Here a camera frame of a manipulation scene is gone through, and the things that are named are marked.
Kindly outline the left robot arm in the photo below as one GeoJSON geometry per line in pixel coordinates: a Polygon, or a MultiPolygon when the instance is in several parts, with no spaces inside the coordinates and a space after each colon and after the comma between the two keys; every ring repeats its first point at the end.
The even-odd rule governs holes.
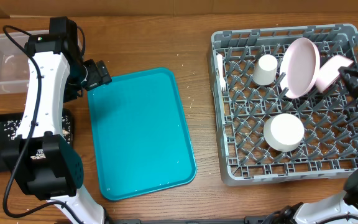
{"type": "Polygon", "coordinates": [[[92,89],[92,75],[108,76],[93,61],[84,61],[77,34],[30,35],[20,50],[28,56],[29,87],[16,137],[2,150],[11,171],[2,207],[20,218],[54,205],[72,223],[112,223],[106,209],[95,202],[84,185],[83,163],[63,135],[63,104],[92,89]],[[13,183],[43,204],[12,213],[7,200],[13,183]]]}

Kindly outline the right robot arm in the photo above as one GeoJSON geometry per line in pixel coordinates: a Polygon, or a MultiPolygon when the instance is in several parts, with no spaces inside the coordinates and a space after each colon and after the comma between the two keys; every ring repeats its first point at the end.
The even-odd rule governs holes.
{"type": "MultiPolygon", "coordinates": [[[[339,76],[358,108],[358,69],[340,67],[339,76]]],[[[346,180],[343,191],[315,203],[298,203],[268,215],[264,223],[358,222],[358,169],[346,180]]]]}

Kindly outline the white paper cup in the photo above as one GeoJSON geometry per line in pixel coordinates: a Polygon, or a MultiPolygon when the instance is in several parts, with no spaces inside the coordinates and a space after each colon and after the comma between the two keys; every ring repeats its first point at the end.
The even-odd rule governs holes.
{"type": "Polygon", "coordinates": [[[258,59],[254,68],[253,80],[256,84],[265,86],[274,82],[278,67],[277,59],[273,55],[263,55],[258,59]]]}

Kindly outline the pink bowl with nuts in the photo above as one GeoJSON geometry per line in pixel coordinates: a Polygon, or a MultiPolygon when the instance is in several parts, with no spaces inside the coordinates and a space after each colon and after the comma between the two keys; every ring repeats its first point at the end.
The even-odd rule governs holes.
{"type": "Polygon", "coordinates": [[[353,60],[342,55],[331,57],[319,70],[315,86],[320,93],[324,92],[339,78],[339,68],[349,67],[353,60]]]}

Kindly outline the pile of rice and nuts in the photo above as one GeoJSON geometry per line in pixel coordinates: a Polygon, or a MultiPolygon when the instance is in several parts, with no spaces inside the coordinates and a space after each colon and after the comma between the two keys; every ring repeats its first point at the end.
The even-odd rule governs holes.
{"type": "MultiPolygon", "coordinates": [[[[9,140],[14,140],[16,138],[16,131],[18,130],[21,120],[8,120],[2,122],[2,132],[7,136],[9,140]]],[[[69,115],[62,116],[62,133],[65,141],[69,145],[73,145],[73,128],[74,128],[74,119],[69,115]]],[[[34,156],[30,157],[31,159],[45,159],[46,156],[42,149],[38,149],[34,156]]]]}

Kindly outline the white bowl with rice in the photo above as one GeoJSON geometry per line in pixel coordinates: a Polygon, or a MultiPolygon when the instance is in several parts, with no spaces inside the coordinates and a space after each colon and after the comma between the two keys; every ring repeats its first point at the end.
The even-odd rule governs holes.
{"type": "Polygon", "coordinates": [[[282,113],[269,118],[264,124],[263,135],[274,150],[290,152],[301,143],[305,128],[295,115],[282,113]]]}

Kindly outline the white plastic fork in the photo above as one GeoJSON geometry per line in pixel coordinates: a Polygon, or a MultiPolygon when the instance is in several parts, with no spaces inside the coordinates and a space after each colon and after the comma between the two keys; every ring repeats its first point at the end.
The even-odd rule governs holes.
{"type": "Polygon", "coordinates": [[[225,92],[227,90],[227,81],[224,76],[224,58],[221,54],[216,55],[217,63],[218,63],[218,75],[219,75],[219,84],[221,87],[221,91],[225,92]]]}

